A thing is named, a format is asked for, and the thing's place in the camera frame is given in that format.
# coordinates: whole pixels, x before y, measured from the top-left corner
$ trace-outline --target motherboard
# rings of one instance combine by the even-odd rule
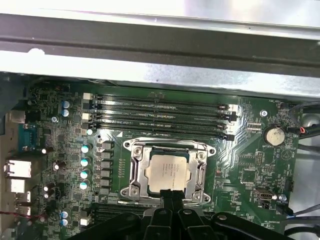
[[[283,231],[277,206],[289,202],[299,140],[287,131],[290,102],[49,80],[28,95],[19,152],[43,166],[17,194],[31,195],[31,215],[47,213],[33,223],[40,239],[142,215],[161,189],[184,191],[206,216]]]

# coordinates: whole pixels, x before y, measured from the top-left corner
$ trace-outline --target metal frame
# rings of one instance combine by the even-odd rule
[[[318,98],[319,46],[317,40],[0,14],[6,60],[0,71],[125,86]]]
[[[191,140],[174,140],[152,137],[139,137],[127,140],[123,147],[131,151],[129,186],[120,191],[121,196],[145,204],[157,204],[159,199],[148,193],[149,180],[145,175],[150,166],[151,153],[154,149],[186,152],[188,154],[188,171],[190,179],[186,182],[185,200],[192,203],[208,203],[211,197],[204,193],[207,158],[216,154],[216,149],[202,142]]]

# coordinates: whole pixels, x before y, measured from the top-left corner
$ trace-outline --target cpu socket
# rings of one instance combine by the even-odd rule
[[[216,149],[202,142],[151,137],[127,140],[131,151],[129,186],[121,196],[142,204],[160,204],[160,190],[181,190],[185,201],[208,203],[204,193],[207,158]]]

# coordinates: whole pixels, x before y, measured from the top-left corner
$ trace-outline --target red wire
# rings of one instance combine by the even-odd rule
[[[22,217],[27,219],[37,219],[42,216],[42,215],[26,215],[26,214],[17,213],[17,212],[11,212],[11,211],[0,211],[0,214],[14,215],[16,217]]]
[[[301,132],[302,134],[305,134],[305,133],[306,133],[305,128],[301,126],[301,127],[300,127],[300,132]]]

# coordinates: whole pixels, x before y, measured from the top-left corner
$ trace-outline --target usb port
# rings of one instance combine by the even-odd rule
[[[273,194],[269,190],[266,190],[264,188],[255,188],[254,191],[255,191],[257,198],[260,201],[271,201],[272,200]]]

